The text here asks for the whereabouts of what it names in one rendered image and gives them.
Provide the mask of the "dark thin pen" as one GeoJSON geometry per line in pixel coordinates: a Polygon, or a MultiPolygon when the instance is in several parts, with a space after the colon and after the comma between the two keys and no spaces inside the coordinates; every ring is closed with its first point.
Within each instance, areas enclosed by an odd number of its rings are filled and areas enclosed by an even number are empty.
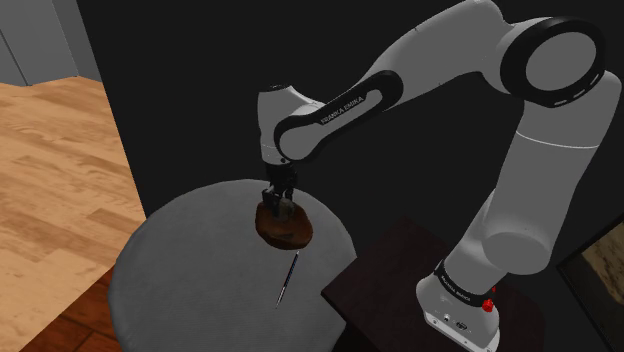
{"type": "Polygon", "coordinates": [[[283,285],[281,287],[281,290],[280,290],[280,293],[278,295],[278,298],[276,300],[276,304],[275,304],[275,307],[274,307],[275,309],[279,308],[279,305],[281,304],[281,302],[283,300],[283,297],[285,295],[285,292],[287,290],[287,287],[288,287],[289,282],[291,280],[291,277],[293,275],[293,272],[294,272],[294,269],[296,267],[296,264],[297,264],[297,261],[299,259],[299,256],[300,256],[300,250],[297,250],[295,255],[294,255],[294,258],[293,258],[293,260],[291,262],[291,265],[289,267],[289,270],[288,270],[288,273],[287,273],[286,278],[284,280],[284,283],[283,283],[283,285]]]}

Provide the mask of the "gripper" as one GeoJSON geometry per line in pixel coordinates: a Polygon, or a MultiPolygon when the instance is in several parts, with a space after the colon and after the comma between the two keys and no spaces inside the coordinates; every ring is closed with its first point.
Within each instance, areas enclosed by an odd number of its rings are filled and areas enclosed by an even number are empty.
{"type": "Polygon", "coordinates": [[[277,206],[278,218],[291,218],[295,212],[295,203],[292,200],[293,191],[297,184],[297,172],[292,163],[265,164],[269,181],[269,188],[262,191],[262,202],[269,208],[277,206]],[[281,194],[277,204],[277,194],[281,194]]]}

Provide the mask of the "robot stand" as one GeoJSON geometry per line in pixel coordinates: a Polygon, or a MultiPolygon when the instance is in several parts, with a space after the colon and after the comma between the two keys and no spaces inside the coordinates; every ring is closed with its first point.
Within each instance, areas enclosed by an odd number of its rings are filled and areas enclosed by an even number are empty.
{"type": "MultiPolygon", "coordinates": [[[[416,284],[449,252],[435,235],[400,218],[321,292],[347,322],[332,352],[468,352],[426,322],[416,284]]],[[[546,352],[538,305],[505,282],[496,285],[497,352],[546,352]]]]}

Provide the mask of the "grey round pouf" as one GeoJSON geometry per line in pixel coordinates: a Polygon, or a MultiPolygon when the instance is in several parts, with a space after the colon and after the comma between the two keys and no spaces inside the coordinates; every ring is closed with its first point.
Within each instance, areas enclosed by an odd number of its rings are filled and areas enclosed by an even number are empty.
{"type": "Polygon", "coordinates": [[[243,179],[170,201],[131,235],[108,290],[123,352],[332,352],[343,318],[322,290],[356,257],[340,219],[305,192],[313,238],[300,250],[268,245],[256,232],[264,183],[243,179]]]}

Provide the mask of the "brown round bread loaf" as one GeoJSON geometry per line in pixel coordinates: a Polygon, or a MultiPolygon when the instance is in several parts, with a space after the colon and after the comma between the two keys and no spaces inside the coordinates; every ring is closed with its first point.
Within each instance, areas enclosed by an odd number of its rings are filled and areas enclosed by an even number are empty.
{"type": "Polygon", "coordinates": [[[280,250],[295,250],[306,247],[313,238],[313,227],[305,210],[295,203],[291,218],[275,217],[263,202],[257,204],[255,229],[270,246],[280,250]]]}

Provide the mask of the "dark framed picture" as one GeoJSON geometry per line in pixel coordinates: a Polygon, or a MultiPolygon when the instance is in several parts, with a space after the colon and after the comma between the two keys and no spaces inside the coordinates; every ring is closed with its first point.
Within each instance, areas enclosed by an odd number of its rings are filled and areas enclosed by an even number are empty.
{"type": "Polygon", "coordinates": [[[557,270],[608,352],[624,352],[624,214],[557,270]]]}

